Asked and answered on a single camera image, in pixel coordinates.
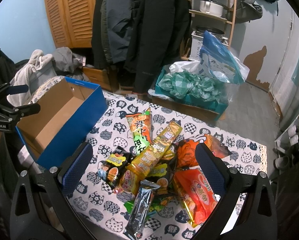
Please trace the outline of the grey white fleece clothes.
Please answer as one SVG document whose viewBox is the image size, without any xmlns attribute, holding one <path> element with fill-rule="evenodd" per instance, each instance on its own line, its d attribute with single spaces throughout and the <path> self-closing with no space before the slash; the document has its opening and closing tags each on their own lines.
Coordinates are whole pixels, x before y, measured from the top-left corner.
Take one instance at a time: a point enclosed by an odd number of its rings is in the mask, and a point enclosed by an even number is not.
<svg viewBox="0 0 299 240">
<path fill-rule="evenodd" d="M 36 49 L 10 82 L 12 86 L 27 85 L 28 91 L 9 95 L 7 100 L 14 107 L 35 103 L 65 77 L 88 82 L 82 71 L 85 61 L 84 56 L 73 53 L 68 47 L 58 48 L 52 54 Z"/>
</svg>

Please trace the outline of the blue cardboard shoe box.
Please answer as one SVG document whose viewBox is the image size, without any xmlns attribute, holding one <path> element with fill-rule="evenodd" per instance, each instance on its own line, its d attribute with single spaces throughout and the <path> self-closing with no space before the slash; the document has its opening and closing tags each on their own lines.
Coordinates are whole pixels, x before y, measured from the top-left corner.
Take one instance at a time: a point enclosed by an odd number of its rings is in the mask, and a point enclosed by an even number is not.
<svg viewBox="0 0 299 240">
<path fill-rule="evenodd" d="M 40 112 L 22 118 L 17 132 L 34 161 L 60 166 L 107 110 L 100 85 L 65 77 L 39 100 Z"/>
</svg>

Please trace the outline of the wooden louvered door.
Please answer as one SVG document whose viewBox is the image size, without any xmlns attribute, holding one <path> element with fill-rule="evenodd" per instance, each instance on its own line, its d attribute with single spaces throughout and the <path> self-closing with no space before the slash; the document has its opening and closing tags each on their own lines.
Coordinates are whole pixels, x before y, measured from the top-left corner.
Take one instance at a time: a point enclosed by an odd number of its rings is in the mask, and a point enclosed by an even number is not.
<svg viewBox="0 0 299 240">
<path fill-rule="evenodd" d="M 57 48 L 90 48 L 96 0 L 44 0 Z"/>
</svg>

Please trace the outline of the wooden shelf rack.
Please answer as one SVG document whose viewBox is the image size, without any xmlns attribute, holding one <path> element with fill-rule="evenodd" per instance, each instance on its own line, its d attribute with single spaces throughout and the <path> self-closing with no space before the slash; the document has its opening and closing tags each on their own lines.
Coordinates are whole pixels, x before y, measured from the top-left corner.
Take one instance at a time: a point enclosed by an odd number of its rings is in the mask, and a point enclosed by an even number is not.
<svg viewBox="0 0 299 240">
<path fill-rule="evenodd" d="M 201 25 L 219 30 L 221 42 L 230 48 L 232 45 L 238 0 L 188 0 L 191 16 L 190 37 L 182 42 L 181 59 L 195 60 L 198 53 L 195 48 L 201 43 L 201 36 L 196 34 L 196 26 Z"/>
</svg>

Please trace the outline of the silver foil snack packet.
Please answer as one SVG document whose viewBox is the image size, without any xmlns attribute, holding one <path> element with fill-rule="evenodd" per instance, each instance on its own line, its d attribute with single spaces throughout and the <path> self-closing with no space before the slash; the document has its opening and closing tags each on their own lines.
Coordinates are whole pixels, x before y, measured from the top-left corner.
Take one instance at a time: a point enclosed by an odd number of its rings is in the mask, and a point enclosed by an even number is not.
<svg viewBox="0 0 299 240">
<path fill-rule="evenodd" d="M 129 239 L 137 240 L 141 238 L 148 211 L 159 188 L 160 185 L 154 182 L 148 180 L 141 181 L 124 231 L 124 235 Z"/>
</svg>

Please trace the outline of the long yellow snack pack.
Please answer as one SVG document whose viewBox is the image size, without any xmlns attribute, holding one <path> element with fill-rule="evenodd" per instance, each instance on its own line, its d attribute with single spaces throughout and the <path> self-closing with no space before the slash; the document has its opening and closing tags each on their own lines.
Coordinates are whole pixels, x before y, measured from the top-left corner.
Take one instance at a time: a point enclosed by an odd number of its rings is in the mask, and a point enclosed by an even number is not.
<svg viewBox="0 0 299 240">
<path fill-rule="evenodd" d="M 145 179 L 170 148 L 182 129 L 178 123 L 171 121 L 150 145 L 127 166 L 127 170 L 134 172 L 141 180 Z"/>
</svg>

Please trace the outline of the shoe rack with shoes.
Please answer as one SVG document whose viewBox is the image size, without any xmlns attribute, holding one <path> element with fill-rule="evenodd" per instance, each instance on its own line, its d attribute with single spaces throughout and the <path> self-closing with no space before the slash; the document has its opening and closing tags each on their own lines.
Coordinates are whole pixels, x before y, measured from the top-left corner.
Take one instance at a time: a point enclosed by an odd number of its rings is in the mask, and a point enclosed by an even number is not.
<svg viewBox="0 0 299 240">
<path fill-rule="evenodd" d="M 275 140 L 274 168 L 282 174 L 299 163 L 299 114 Z"/>
</svg>

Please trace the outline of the cat pattern tablecloth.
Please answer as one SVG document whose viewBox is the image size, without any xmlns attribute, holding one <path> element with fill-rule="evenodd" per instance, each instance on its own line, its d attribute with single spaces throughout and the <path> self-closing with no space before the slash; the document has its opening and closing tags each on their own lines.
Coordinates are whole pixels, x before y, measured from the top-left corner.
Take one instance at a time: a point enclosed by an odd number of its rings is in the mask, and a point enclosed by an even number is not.
<svg viewBox="0 0 299 240">
<path fill-rule="evenodd" d="M 141 136 L 132 135 L 126 118 L 128 113 L 150 111 L 154 152 L 165 151 L 148 175 L 160 189 L 149 209 L 143 239 L 190 239 L 198 231 L 186 209 L 173 196 L 172 180 L 174 172 L 192 169 L 198 143 L 217 139 L 229 150 L 225 164 L 241 173 L 256 175 L 266 169 L 267 149 L 264 145 L 137 98 L 109 93 L 104 96 L 108 109 L 86 135 L 94 155 L 69 202 L 79 215 L 109 232 L 123 235 L 136 196 L 136 178 L 127 172 L 121 176 L 116 188 L 111 189 L 97 172 L 117 147 L 138 154 L 145 146 Z"/>
</svg>

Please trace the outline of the dark orange snack bag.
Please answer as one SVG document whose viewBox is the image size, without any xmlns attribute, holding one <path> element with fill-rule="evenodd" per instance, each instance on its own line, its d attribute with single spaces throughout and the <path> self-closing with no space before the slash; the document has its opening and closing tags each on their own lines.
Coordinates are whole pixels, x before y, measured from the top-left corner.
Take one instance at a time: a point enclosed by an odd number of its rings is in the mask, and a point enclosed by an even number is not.
<svg viewBox="0 0 299 240">
<path fill-rule="evenodd" d="M 198 166 L 195 157 L 195 149 L 200 143 L 205 143 L 209 150 L 218 158 L 225 158 L 232 154 L 217 137 L 210 134 L 197 135 L 189 139 L 184 139 L 177 146 L 176 168 Z"/>
</svg>

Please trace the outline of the green checkered cloth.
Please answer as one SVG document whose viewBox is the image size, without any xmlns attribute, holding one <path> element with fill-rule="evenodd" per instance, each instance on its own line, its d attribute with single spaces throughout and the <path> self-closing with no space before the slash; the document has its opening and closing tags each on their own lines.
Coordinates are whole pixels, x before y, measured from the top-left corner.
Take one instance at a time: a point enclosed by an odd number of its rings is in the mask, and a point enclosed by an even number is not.
<svg viewBox="0 0 299 240">
<path fill-rule="evenodd" d="M 221 100 L 226 94 L 222 82 L 206 75 L 189 72 L 164 74 L 158 81 L 158 86 L 177 99 L 185 99 L 186 96 L 190 96 L 209 102 Z"/>
</svg>

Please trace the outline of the orange green rice cracker bag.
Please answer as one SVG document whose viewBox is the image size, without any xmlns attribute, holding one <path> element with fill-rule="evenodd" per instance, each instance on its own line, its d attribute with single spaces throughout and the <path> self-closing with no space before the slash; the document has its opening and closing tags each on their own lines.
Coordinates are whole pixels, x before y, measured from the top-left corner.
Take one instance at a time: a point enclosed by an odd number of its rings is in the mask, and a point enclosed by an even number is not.
<svg viewBox="0 0 299 240">
<path fill-rule="evenodd" d="M 143 113 L 127 115 L 126 119 L 133 136 L 136 155 L 139 155 L 152 142 L 151 108 Z"/>
</svg>

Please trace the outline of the red orange snack bag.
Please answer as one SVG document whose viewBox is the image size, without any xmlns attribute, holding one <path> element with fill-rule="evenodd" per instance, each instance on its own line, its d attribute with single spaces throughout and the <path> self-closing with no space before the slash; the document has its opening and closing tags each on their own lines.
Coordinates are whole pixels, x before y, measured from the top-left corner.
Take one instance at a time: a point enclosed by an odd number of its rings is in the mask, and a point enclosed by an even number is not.
<svg viewBox="0 0 299 240">
<path fill-rule="evenodd" d="M 177 171 L 172 182 L 191 226 L 205 223 L 218 200 L 203 172 L 200 169 Z"/>
</svg>

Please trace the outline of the black yellow noodle snack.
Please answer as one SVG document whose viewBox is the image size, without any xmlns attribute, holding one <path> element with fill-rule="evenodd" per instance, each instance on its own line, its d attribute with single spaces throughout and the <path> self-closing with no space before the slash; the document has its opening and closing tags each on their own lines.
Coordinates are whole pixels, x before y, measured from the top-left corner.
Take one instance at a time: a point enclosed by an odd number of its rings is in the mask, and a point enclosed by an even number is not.
<svg viewBox="0 0 299 240">
<path fill-rule="evenodd" d="M 134 157 L 133 153 L 117 146 L 96 173 L 111 189 L 114 189 L 126 171 L 126 166 Z"/>
</svg>

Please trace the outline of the green snack bag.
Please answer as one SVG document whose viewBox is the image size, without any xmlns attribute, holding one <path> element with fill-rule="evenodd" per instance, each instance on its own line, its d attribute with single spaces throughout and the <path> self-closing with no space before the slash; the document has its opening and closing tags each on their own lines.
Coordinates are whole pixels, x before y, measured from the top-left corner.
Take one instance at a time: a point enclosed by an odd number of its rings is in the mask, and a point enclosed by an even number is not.
<svg viewBox="0 0 299 240">
<path fill-rule="evenodd" d="M 151 206 L 149 207 L 149 211 L 147 213 L 148 217 L 154 216 L 156 213 L 162 211 L 168 204 L 173 200 L 173 196 L 158 196 L 154 197 Z M 132 212 L 134 206 L 134 201 L 130 200 L 128 202 L 125 202 L 124 207 L 126 208 L 127 212 L 130 214 Z"/>
</svg>

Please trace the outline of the white cooking pot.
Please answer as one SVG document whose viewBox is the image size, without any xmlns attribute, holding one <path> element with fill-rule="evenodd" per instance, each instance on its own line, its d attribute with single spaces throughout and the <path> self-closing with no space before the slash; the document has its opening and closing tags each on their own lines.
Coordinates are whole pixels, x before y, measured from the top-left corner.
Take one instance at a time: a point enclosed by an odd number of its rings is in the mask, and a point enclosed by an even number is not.
<svg viewBox="0 0 299 240">
<path fill-rule="evenodd" d="M 222 17 L 224 11 L 228 12 L 231 11 L 231 9 L 216 0 L 200 0 L 200 12 Z"/>
</svg>

